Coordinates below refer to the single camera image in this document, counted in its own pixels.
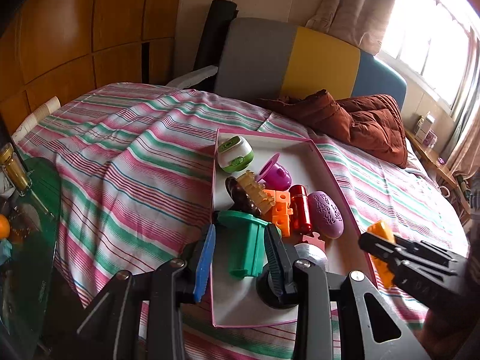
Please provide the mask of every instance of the red bottle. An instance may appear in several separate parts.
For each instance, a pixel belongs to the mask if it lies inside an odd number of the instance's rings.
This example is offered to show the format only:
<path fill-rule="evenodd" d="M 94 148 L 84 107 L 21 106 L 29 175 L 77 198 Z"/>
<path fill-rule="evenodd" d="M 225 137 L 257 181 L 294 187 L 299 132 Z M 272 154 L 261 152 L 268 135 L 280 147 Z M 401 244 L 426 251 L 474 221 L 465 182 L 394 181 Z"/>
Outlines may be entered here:
<path fill-rule="evenodd" d="M 293 231 L 300 234 L 309 234 L 312 229 L 310 212 L 308 210 L 307 190 L 303 185 L 292 185 L 290 192 L 290 208 L 293 209 L 293 215 L 290 226 Z"/>

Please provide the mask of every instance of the orange ball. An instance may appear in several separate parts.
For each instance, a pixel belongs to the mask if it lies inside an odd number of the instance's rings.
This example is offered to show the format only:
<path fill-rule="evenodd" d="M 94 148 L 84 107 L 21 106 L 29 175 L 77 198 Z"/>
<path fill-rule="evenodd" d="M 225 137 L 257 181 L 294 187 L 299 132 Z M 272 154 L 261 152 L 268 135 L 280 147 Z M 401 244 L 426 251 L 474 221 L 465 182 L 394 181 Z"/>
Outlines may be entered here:
<path fill-rule="evenodd" d="M 0 239 L 8 238 L 10 235 L 10 223 L 8 219 L 0 214 Z"/>

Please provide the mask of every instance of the transparent green surface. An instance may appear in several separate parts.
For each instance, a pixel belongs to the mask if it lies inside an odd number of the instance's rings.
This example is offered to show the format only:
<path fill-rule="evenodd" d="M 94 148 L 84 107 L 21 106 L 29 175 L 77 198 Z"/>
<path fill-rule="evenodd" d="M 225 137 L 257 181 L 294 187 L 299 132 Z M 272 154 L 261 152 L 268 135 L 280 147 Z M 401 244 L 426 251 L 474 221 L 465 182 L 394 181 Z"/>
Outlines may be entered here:
<path fill-rule="evenodd" d="M 1 322 L 16 350 L 33 357 L 47 307 L 61 213 L 61 179 L 44 158 L 25 160 L 32 188 L 12 198 L 10 225 L 27 226 L 23 242 L 13 244 L 11 259 L 0 267 Z"/>

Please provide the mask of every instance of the green and white toy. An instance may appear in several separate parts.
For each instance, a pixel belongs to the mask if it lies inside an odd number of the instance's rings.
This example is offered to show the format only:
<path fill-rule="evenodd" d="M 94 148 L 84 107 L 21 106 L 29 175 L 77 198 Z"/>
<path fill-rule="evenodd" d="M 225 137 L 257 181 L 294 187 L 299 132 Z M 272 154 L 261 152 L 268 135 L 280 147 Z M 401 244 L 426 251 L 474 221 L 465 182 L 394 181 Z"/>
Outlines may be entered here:
<path fill-rule="evenodd" d="M 236 135 L 218 147 L 217 161 L 227 173 L 245 169 L 254 159 L 254 151 L 243 137 Z"/>

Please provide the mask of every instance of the brown jacket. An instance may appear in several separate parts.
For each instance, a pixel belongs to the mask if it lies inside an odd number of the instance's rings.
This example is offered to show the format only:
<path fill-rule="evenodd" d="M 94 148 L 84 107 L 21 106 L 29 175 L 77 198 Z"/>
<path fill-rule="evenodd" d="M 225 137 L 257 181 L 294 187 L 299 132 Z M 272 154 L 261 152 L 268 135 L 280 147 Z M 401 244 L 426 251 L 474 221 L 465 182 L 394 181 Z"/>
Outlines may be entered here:
<path fill-rule="evenodd" d="M 325 90 L 303 100 L 254 101 L 255 105 L 297 120 L 381 160 L 405 168 L 405 129 L 397 102 L 389 95 L 351 97 L 335 101 Z"/>

